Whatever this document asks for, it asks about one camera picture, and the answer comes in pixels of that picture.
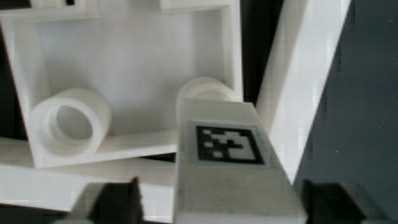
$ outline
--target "cylindrical hole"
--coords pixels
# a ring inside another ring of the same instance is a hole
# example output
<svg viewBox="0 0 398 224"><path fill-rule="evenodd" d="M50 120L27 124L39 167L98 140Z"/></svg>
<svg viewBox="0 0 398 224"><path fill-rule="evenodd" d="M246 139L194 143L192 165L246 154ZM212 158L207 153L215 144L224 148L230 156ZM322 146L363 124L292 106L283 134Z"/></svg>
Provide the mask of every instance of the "cylindrical hole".
<svg viewBox="0 0 398 224"><path fill-rule="evenodd" d="M93 137L93 126L84 113L73 107L63 106L55 119L64 135L75 140L87 140Z"/></svg>

